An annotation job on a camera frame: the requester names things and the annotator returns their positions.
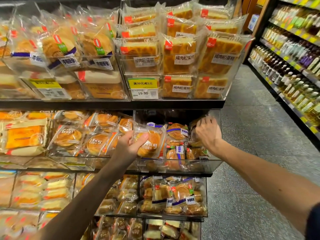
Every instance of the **floor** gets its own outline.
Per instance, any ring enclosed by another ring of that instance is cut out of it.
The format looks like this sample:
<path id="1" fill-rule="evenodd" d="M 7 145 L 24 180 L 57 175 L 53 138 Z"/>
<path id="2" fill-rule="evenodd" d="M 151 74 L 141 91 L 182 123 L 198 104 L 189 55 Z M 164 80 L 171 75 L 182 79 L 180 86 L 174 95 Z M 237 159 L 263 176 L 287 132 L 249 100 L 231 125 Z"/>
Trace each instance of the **floor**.
<path id="1" fill-rule="evenodd" d="M 241 65 L 221 110 L 230 144 L 320 185 L 320 153 L 246 65 Z M 303 236 L 226 163 L 208 182 L 207 240 L 300 240 Z"/>

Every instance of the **finger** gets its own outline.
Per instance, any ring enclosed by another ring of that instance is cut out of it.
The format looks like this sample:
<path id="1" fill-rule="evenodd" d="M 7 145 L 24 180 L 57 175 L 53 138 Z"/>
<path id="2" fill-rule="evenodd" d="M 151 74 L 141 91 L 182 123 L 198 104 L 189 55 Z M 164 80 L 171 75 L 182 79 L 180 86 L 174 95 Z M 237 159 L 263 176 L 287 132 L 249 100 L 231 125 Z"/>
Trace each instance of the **finger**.
<path id="1" fill-rule="evenodd" d="M 122 136 L 122 137 L 119 139 L 119 141 L 121 140 L 121 141 L 123 141 L 123 142 L 125 142 L 125 143 L 129 143 L 129 141 L 130 141 L 130 139 L 132 138 L 133 134 L 134 134 L 134 131 L 133 131 L 133 130 L 130 130 L 130 131 L 128 131 L 127 133 L 125 133 L 124 136 Z"/>
<path id="2" fill-rule="evenodd" d="M 138 139 L 135 143 L 133 143 L 132 145 L 130 145 L 130 148 L 131 148 L 133 151 L 137 152 L 137 151 L 139 150 L 139 148 L 140 148 L 143 144 L 145 144 L 145 143 L 147 142 L 148 138 L 149 138 L 149 134 L 148 134 L 148 133 L 144 133 L 142 136 L 139 137 L 139 139 Z"/>

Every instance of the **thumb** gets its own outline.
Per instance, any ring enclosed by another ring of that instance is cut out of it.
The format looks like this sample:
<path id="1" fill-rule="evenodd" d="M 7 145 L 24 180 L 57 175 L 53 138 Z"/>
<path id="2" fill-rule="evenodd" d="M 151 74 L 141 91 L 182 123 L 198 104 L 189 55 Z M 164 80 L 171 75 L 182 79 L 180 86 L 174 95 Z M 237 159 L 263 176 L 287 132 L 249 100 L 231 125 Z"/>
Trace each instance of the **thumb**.
<path id="1" fill-rule="evenodd" d="M 139 139 L 135 143 L 130 145 L 130 149 L 133 150 L 135 153 L 137 153 L 139 148 L 147 142 L 148 138 L 149 138 L 149 134 L 144 133 L 142 136 L 139 137 Z"/>

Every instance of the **person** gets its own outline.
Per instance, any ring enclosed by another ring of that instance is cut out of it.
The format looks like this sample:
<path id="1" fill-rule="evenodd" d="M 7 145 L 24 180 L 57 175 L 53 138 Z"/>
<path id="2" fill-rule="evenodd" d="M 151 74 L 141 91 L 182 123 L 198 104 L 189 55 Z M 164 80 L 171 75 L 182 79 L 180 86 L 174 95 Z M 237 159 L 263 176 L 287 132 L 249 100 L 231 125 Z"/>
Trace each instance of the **person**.
<path id="1" fill-rule="evenodd" d="M 211 154 L 233 167 L 304 234 L 306 240 L 320 239 L 319 186 L 230 145 L 222 139 L 221 129 L 214 117 L 199 120 L 195 131 Z M 112 184 L 123 176 L 126 168 L 136 159 L 138 149 L 148 139 L 146 133 L 132 144 L 132 136 L 133 131 L 129 131 L 121 137 L 110 161 L 66 208 L 29 239 L 80 239 Z"/>

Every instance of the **right arm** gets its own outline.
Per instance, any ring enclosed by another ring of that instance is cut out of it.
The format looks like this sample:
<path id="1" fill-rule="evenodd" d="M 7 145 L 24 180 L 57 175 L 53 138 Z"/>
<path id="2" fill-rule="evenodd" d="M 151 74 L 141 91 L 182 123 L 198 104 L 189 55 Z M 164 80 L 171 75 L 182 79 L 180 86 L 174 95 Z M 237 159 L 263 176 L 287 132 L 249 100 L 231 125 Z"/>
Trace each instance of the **right arm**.
<path id="1" fill-rule="evenodd" d="M 222 139 L 213 117 L 198 121 L 196 133 L 214 156 L 234 168 L 244 180 L 278 209 L 302 234 L 313 206 L 320 202 L 320 187 L 277 164 L 241 151 Z"/>

